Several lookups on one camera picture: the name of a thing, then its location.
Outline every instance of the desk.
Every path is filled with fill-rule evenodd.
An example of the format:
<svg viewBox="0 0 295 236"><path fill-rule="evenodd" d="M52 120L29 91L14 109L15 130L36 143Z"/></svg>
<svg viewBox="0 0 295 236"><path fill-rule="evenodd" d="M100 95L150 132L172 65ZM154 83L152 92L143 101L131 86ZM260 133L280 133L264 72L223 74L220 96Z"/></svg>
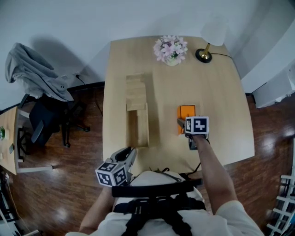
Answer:
<svg viewBox="0 0 295 236"><path fill-rule="evenodd" d="M45 167L34 167L34 168L19 168L18 167L18 121L19 116L29 117L27 112L19 110L14 107L7 112L0 115L0 127L9 130L9 140L3 139L0 141L0 153L3 154L3 159L0 160L0 165L10 171L12 174L23 173L23 172L36 172L36 171L47 171L52 170L52 166ZM11 144L14 145L14 150L9 153L9 147Z"/></svg>
<svg viewBox="0 0 295 236"><path fill-rule="evenodd" d="M133 174L166 167L183 173L197 167L197 151L190 151L188 140L177 135L179 105L196 105L196 115L209 117L209 140L221 164L254 156L250 112L232 59L213 55L212 61L204 64L195 58L195 51L207 43L198 37L184 37L188 42L186 59L169 67L153 54L157 39L111 42L103 106L104 160L126 146L125 78L141 72L147 74L150 146L137 150ZM210 52L228 54L224 46L211 46Z"/></svg>

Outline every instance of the person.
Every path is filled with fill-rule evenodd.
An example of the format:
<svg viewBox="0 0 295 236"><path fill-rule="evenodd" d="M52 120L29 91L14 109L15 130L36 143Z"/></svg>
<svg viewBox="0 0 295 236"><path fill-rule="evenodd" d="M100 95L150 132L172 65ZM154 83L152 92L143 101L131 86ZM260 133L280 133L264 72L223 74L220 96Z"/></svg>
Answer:
<svg viewBox="0 0 295 236"><path fill-rule="evenodd" d="M234 184L229 174L218 161L209 142L202 135L195 135L193 139L198 148L203 181L209 196L213 215L204 209L177 211L181 215L182 221L187 223L190 228L190 232L183 233L183 235L262 236L263 233L257 224L247 215L243 205L238 201ZM165 173L181 178L180 175L170 171ZM146 171L140 174L131 185L148 186L174 183L176 180L168 175ZM197 189L187 193L187 195L198 201L203 200ZM113 206L132 200L130 198L118 198L115 201L112 197L111 188L104 188L97 201L85 215L80 226L80 232L68 233L66 236L129 235L125 234L125 231L131 214L113 212ZM134 235L172 236L178 234L163 219L155 218L148 220Z"/></svg>

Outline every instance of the baseboard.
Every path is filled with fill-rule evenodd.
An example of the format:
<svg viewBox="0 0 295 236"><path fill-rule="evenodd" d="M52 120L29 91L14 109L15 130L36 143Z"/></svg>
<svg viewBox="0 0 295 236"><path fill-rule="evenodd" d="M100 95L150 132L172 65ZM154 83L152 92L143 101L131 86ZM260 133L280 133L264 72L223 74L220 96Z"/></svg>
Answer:
<svg viewBox="0 0 295 236"><path fill-rule="evenodd" d="M245 93L246 96L252 96L254 103L256 104L255 98L253 93Z"/></svg>
<svg viewBox="0 0 295 236"><path fill-rule="evenodd" d="M88 83L88 84L83 84L83 85L79 85L79 86L75 86L72 88L68 88L69 92L73 92L73 91L77 91L77 90L83 90L83 89L92 89L92 88L100 88L100 87L104 87L105 86L105 82L96 82L96 83Z"/></svg>
<svg viewBox="0 0 295 236"><path fill-rule="evenodd" d="M80 86L75 86L75 87L72 87L72 88L68 88L68 91L69 92L74 92L74 91L78 91L78 90L83 90L83 89L92 89L92 88L101 88L101 87L104 87L105 86L105 82L97 82L97 83L88 83L88 84L85 84L85 85L80 85ZM0 115L7 112L8 110L14 108L15 106L19 106L20 103L18 104L15 104L13 106L10 106L2 111L0 111Z"/></svg>

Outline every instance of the office chair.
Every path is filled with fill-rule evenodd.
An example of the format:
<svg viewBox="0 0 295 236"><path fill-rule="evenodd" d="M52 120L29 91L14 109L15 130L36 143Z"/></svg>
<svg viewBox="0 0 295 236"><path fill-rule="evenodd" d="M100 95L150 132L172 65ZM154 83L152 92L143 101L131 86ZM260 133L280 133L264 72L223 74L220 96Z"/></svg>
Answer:
<svg viewBox="0 0 295 236"><path fill-rule="evenodd" d="M71 126L76 126L85 132L90 131L90 127L70 121L78 107L85 110L85 104L82 102L77 102L69 109L67 102L50 98L45 94L37 99L29 114L29 119L34 129L31 137L32 143L44 146L52 133L59 132L59 125L61 124L63 145L69 148L71 146L69 143Z"/></svg>

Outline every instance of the orange box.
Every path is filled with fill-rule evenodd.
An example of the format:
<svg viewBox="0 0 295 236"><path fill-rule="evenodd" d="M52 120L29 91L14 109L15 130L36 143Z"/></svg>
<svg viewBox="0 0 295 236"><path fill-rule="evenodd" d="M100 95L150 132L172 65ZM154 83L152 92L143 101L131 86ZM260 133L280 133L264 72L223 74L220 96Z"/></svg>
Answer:
<svg viewBox="0 0 295 236"><path fill-rule="evenodd" d="M196 116L194 105L184 105L177 108L177 118L185 120L186 117ZM184 134L184 130L177 125L178 135Z"/></svg>

